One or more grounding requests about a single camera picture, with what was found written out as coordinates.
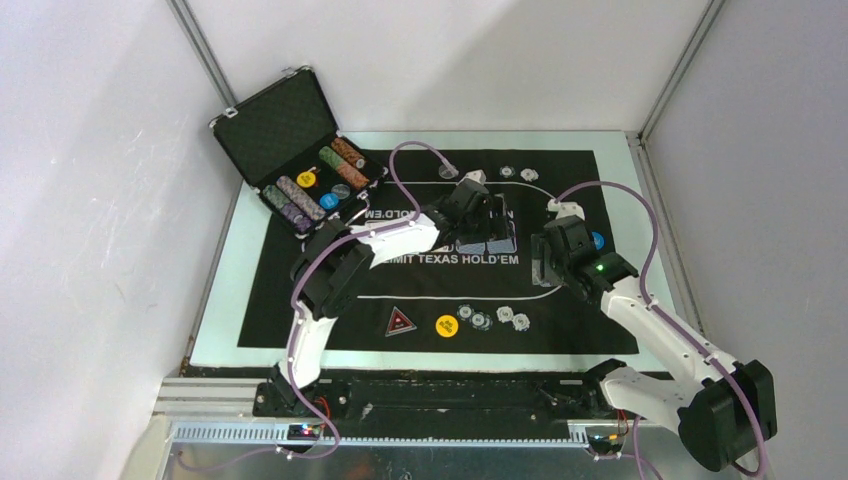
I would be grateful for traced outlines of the blue small blind button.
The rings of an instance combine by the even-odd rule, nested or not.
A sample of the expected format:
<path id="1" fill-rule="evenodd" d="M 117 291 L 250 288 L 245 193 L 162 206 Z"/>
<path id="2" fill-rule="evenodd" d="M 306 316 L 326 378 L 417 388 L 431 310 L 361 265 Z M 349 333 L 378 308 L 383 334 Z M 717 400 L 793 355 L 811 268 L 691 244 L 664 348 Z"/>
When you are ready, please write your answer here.
<path id="1" fill-rule="evenodd" d="M 605 246 L 605 238 L 599 232 L 593 231 L 592 238 L 597 250 L 602 250 Z"/>

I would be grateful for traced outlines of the black dealer button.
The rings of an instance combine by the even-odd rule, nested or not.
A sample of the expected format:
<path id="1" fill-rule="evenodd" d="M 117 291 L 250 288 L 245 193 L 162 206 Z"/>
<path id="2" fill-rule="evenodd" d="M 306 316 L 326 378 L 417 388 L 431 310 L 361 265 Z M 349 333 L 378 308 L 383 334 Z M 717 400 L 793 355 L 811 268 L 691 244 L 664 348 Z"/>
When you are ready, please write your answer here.
<path id="1" fill-rule="evenodd" d="M 444 180 L 453 180 L 458 177 L 459 170 L 453 165 L 442 164 L 438 167 L 438 175 Z"/>

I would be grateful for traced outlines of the grey white poker chip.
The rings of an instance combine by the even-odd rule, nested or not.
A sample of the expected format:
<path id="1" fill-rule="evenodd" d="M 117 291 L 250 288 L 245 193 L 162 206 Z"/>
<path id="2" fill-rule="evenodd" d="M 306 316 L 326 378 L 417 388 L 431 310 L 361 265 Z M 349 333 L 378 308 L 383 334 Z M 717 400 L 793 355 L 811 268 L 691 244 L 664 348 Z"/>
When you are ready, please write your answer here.
<path id="1" fill-rule="evenodd" d="M 512 167 L 512 166 L 509 166 L 509 165 L 504 165 L 499 169 L 499 175 L 503 179 L 510 179 L 510 178 L 514 177 L 515 174 L 516 174 L 515 168 Z"/>

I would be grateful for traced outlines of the white blue chip back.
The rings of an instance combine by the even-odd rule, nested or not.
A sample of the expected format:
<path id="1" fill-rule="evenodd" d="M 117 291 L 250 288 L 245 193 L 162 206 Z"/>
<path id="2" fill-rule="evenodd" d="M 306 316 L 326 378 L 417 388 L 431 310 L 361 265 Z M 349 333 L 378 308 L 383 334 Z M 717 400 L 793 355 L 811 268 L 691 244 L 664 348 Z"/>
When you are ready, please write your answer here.
<path id="1" fill-rule="evenodd" d="M 539 178 L 539 173 L 535 169 L 525 168 L 521 170 L 520 176 L 525 182 L 535 182 Z"/>

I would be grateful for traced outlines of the white blue chip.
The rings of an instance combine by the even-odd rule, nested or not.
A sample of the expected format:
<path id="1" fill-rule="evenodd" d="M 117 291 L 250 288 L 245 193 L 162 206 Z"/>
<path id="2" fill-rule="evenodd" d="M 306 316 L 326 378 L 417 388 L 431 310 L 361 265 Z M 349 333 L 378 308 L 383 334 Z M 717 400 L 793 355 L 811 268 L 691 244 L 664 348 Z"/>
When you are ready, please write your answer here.
<path id="1" fill-rule="evenodd" d="M 514 329 L 519 332 L 527 331 L 530 328 L 530 319 L 525 314 L 516 314 L 511 321 Z"/>
<path id="2" fill-rule="evenodd" d="M 514 318 L 514 311 L 510 306 L 501 306 L 496 310 L 496 317 L 501 323 L 511 323 Z"/>
<path id="3" fill-rule="evenodd" d="M 535 182 L 539 178 L 539 173 L 535 169 L 525 168 L 521 170 L 520 176 L 525 182 Z"/>

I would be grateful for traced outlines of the white blue chip front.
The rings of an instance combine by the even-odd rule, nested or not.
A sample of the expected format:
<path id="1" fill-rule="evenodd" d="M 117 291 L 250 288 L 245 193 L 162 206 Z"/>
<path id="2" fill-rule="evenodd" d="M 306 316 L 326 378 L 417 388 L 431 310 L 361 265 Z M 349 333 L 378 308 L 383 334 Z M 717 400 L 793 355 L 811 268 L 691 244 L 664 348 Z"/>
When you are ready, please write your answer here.
<path id="1" fill-rule="evenodd" d="M 516 314 L 511 321 L 514 329 L 519 332 L 527 331 L 530 328 L 530 319 L 525 314 Z"/>
<path id="2" fill-rule="evenodd" d="M 501 306 L 496 310 L 496 317 L 501 323 L 511 323 L 514 318 L 514 311 L 510 306 Z"/>

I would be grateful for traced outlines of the green blue chip front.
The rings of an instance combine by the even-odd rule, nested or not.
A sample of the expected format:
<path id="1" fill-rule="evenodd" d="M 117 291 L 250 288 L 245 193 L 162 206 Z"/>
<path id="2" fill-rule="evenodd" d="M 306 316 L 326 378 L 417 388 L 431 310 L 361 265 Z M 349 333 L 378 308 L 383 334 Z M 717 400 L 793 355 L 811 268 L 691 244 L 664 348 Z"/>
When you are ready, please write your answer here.
<path id="1" fill-rule="evenodd" d="M 468 304 L 460 305 L 457 308 L 457 317 L 460 320 L 463 320 L 463 321 L 470 320 L 474 314 L 475 314 L 474 308 L 471 307 Z"/>

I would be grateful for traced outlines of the grey white chip front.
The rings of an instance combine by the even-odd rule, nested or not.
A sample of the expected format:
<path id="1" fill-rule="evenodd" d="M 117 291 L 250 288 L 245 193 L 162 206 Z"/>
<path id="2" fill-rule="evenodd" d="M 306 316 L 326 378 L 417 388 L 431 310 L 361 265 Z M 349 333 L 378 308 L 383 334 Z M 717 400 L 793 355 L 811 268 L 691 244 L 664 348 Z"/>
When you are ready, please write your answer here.
<path id="1" fill-rule="evenodd" d="M 474 329 L 480 331 L 488 331 L 493 324 L 491 317 L 482 312 L 475 312 L 469 321 Z"/>

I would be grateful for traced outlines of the yellow big blind button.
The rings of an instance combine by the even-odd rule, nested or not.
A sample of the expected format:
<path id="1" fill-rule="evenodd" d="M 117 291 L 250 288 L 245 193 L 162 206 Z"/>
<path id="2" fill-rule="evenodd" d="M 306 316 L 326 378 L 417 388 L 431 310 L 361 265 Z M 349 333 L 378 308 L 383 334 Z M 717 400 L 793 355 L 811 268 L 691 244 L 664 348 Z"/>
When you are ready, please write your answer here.
<path id="1" fill-rule="evenodd" d="M 460 322 L 452 315 L 441 315 L 435 322 L 435 330 L 442 338 L 454 337 L 459 330 Z"/>

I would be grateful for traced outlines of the triangular all-in marker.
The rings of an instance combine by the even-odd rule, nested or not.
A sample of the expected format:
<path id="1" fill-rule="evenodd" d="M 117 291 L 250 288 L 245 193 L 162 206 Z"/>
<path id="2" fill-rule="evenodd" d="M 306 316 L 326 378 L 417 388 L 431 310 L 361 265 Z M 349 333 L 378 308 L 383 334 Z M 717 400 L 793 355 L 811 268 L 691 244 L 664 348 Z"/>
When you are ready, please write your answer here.
<path id="1" fill-rule="evenodd" d="M 393 337 L 415 331 L 416 329 L 417 325 L 402 310 L 395 306 L 391 311 L 384 336 L 386 338 Z"/>

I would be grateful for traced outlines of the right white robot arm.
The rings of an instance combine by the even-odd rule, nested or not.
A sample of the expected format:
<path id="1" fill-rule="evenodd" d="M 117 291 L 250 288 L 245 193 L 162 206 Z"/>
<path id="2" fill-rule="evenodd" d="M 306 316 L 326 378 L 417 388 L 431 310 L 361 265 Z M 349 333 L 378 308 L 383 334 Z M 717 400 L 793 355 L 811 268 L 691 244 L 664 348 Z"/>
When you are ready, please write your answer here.
<path id="1" fill-rule="evenodd" d="M 637 270 L 616 252 L 596 249 L 584 220 L 549 221 L 531 237 L 535 282 L 563 286 L 641 343 L 670 377 L 660 380 L 619 360 L 587 374 L 585 411 L 640 415 L 678 435 L 691 457 L 718 472 L 778 432 L 774 377 L 761 362 L 741 363 L 662 309 Z"/>

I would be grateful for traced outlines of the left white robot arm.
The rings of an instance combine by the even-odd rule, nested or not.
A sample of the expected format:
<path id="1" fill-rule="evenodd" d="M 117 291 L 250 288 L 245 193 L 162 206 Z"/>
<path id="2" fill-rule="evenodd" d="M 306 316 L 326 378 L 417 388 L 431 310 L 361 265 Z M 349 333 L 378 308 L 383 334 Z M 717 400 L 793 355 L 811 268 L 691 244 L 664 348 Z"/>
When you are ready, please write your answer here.
<path id="1" fill-rule="evenodd" d="M 312 386 L 332 329 L 359 294 L 372 269 L 391 260 L 445 246 L 511 239 L 504 195 L 482 181 L 460 180 L 447 195 L 395 220 L 349 226 L 332 220 L 307 244 L 291 270 L 293 322 L 277 369 L 285 383 L 277 402 L 292 416 L 316 403 Z"/>

